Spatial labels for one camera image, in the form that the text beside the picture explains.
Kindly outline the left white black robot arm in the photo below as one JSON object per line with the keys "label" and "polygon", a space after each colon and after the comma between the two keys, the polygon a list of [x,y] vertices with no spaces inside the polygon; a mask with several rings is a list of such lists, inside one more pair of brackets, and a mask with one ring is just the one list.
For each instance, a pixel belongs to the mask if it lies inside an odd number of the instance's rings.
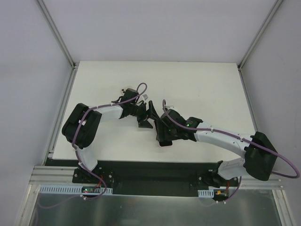
{"label": "left white black robot arm", "polygon": [[89,183],[99,179],[96,168],[97,158],[91,149],[100,123],[134,116],[138,127],[151,129],[153,126],[148,119],[158,119],[152,101],[146,102],[146,90],[141,93],[137,89],[128,88],[117,100],[106,105],[89,107],[83,103],[75,106],[63,125],[62,134],[71,143],[79,166],[84,169],[83,178]]}

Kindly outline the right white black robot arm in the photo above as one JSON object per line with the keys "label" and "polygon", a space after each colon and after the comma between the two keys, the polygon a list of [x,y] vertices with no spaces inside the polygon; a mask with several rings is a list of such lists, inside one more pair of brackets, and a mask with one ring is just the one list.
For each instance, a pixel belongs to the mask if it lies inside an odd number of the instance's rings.
{"label": "right white black robot arm", "polygon": [[156,140],[161,147],[171,146],[174,140],[191,140],[215,145],[231,151],[239,158],[219,161],[210,172],[202,175],[205,184],[220,187],[227,181],[250,175],[260,181],[268,181],[276,162],[274,146],[261,132],[254,135],[220,131],[195,117],[184,119],[177,111],[167,110],[161,117],[155,116]]}

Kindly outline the pink phone case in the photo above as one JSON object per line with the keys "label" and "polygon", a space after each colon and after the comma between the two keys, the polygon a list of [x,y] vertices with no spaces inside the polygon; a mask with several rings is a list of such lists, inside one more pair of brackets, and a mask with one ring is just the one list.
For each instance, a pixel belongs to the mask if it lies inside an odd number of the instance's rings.
{"label": "pink phone case", "polygon": [[154,125],[156,129],[156,140],[158,141],[159,146],[171,146],[173,143],[168,127],[161,120],[154,121]]}

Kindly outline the beige phone with case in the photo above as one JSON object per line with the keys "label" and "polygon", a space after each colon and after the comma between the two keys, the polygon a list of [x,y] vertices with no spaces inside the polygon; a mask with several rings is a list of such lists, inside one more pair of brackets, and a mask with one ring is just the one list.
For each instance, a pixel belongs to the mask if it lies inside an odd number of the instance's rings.
{"label": "beige phone with case", "polygon": [[125,91],[126,91],[127,89],[136,89],[136,88],[133,87],[133,86],[125,86],[125,87],[122,87],[122,88],[120,89],[121,95],[124,95],[124,93],[125,93]]}

